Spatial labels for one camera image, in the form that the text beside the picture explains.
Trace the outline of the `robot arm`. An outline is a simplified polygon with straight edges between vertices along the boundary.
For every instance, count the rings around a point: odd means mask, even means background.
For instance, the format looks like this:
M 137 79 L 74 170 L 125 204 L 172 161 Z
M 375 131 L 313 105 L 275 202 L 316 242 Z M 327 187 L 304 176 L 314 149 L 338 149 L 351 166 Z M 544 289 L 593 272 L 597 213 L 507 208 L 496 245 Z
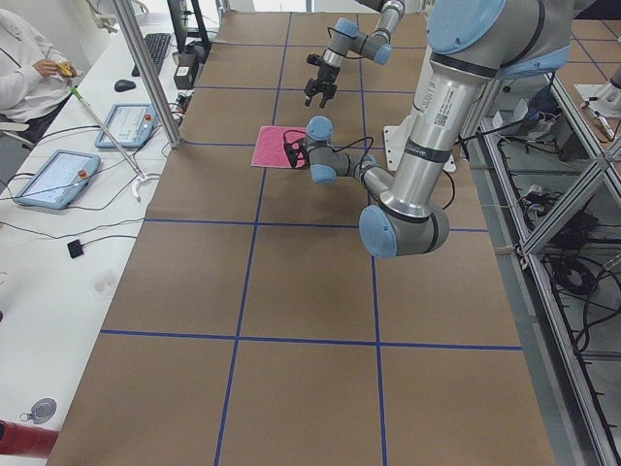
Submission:
M 307 62 L 317 67 L 317 75 L 310 78 L 305 86 L 306 107 L 311 105 L 316 95 L 321 96 L 320 109 L 334 98 L 338 88 L 337 77 L 343 62 L 349 59 L 350 51 L 377 64 L 387 63 L 392 53 L 392 35 L 406 12 L 405 2 L 377 0 L 359 1 L 359 4 L 379 13 L 376 28 L 367 34 L 356 23 L 344 17 L 339 18 L 334 27 L 328 28 L 330 42 L 324 52 L 307 56 Z
M 480 88 L 561 68 L 573 17 L 572 1 L 436 2 L 426 26 L 431 76 L 416 92 L 419 102 L 394 175 L 369 155 L 337 152 L 328 118 L 309 121 L 302 147 L 313 181 L 352 177 L 376 200 L 359 220 L 372 256 L 423 254 L 445 242 L 448 218 L 431 195 Z

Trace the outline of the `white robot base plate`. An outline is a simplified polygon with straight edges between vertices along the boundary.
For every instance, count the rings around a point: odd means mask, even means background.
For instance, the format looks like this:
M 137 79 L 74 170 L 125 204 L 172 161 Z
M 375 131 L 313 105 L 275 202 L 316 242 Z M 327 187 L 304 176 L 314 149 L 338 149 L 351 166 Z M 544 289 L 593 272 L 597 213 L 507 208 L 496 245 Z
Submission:
M 388 170 L 396 172 L 400 166 L 403 154 L 417 154 L 426 156 L 427 149 L 414 142 L 411 136 L 411 124 L 408 119 L 400 125 L 386 125 L 383 127 L 383 140 Z

